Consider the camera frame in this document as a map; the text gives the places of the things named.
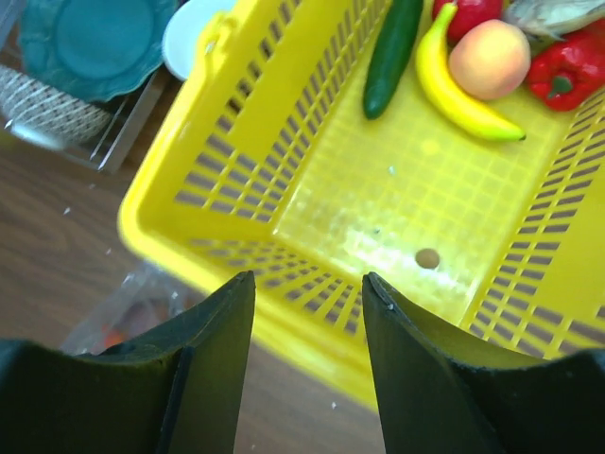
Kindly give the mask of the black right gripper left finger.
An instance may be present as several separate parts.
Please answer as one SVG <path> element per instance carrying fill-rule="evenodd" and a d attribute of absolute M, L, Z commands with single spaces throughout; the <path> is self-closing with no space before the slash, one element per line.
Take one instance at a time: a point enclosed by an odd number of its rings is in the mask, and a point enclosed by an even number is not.
<path fill-rule="evenodd" d="M 2 451 L 232 452 L 254 301 L 254 275 L 245 271 L 97 355 L 2 340 Z"/>

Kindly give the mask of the orange carrot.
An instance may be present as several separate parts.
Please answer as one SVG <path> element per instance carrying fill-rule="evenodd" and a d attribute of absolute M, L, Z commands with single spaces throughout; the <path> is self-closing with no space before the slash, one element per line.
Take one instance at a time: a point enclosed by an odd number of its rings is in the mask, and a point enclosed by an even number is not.
<path fill-rule="evenodd" d="M 125 336 L 116 329 L 109 329 L 104 333 L 103 337 L 103 347 L 105 349 L 109 349 L 117 344 L 124 342 Z"/>

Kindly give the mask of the clear zip bag orange zipper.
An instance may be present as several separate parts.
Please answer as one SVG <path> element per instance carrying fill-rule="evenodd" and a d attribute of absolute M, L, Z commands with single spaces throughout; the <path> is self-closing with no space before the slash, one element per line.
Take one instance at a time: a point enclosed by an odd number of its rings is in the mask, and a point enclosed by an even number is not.
<path fill-rule="evenodd" d="M 77 325 L 61 345 L 69 355 L 98 355 L 104 333 L 113 328 L 125 341 L 176 317 L 203 301 L 198 292 L 156 266 L 142 262 L 122 284 Z"/>

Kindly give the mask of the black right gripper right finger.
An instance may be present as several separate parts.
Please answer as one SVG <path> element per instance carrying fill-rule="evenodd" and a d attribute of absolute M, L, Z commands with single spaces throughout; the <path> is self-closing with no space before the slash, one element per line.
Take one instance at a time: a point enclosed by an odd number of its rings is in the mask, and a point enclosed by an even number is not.
<path fill-rule="evenodd" d="M 545 360 L 481 340 L 378 274 L 362 282 L 389 453 L 600 453 L 604 353 Z"/>

